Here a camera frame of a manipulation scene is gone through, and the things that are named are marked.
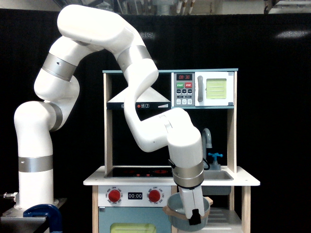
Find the blue clamp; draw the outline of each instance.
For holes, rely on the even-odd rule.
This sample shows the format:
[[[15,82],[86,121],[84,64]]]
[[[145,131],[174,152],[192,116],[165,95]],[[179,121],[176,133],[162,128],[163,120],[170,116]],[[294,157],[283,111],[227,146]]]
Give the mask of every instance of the blue clamp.
[[[223,157],[223,154],[219,154],[219,153],[215,153],[215,154],[212,154],[212,153],[208,153],[209,156],[212,156],[214,158],[214,161],[217,161],[217,156],[219,157]]]
[[[24,217],[44,216],[49,219],[50,233],[62,233],[62,215],[58,208],[51,204],[40,204],[30,207],[23,214]]]

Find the oven door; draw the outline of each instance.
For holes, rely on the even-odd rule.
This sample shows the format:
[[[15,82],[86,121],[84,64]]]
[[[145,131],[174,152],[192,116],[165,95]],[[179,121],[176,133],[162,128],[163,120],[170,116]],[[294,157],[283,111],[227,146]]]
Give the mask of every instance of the oven door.
[[[195,106],[233,106],[234,72],[195,72]]]
[[[171,232],[171,224],[168,216],[162,211],[162,207],[99,208],[99,233],[153,233],[154,229],[156,233]]]

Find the light blue panel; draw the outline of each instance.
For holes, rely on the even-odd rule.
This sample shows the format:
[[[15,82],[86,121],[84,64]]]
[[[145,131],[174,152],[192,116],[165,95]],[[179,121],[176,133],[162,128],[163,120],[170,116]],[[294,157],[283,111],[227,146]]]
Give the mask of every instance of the light blue panel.
[[[106,207],[98,213],[99,233],[110,233],[113,223],[151,223],[156,233],[170,233],[171,224],[162,207]]]
[[[183,109],[233,109],[234,106],[172,106],[171,108]]]
[[[159,70],[159,73],[175,73],[175,72],[218,72],[218,71],[238,71],[237,68],[229,68],[229,69],[167,69],[167,70]],[[103,70],[103,73],[107,74],[118,74],[122,73],[121,70]]]

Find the wooden frame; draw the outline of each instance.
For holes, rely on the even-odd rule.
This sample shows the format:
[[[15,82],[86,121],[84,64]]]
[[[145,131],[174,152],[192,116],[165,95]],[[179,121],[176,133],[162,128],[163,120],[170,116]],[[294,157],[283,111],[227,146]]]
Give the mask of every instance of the wooden frame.
[[[107,102],[111,96],[111,77],[104,73],[104,159],[105,173],[113,167],[112,162],[112,110],[107,110]],[[234,72],[234,108],[228,109],[227,122],[227,166],[237,173],[237,71]],[[177,186],[172,186],[172,194],[177,192]],[[93,186],[93,233],[98,233],[98,186]],[[228,207],[234,211],[234,186],[228,195]],[[242,187],[242,230],[250,233],[250,206],[251,206],[251,187]],[[172,226],[172,233],[177,233],[177,229]]]

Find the oven knob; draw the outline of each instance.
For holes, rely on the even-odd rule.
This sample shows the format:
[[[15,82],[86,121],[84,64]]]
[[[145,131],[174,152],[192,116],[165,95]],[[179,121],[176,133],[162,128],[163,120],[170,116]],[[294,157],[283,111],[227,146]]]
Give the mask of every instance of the oven knob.
[[[112,190],[109,194],[108,194],[108,198],[109,200],[111,200],[112,202],[117,202],[118,200],[120,200],[121,194],[118,190]]]
[[[160,200],[160,193],[157,190],[151,190],[148,196],[149,200],[152,202],[158,202]]]

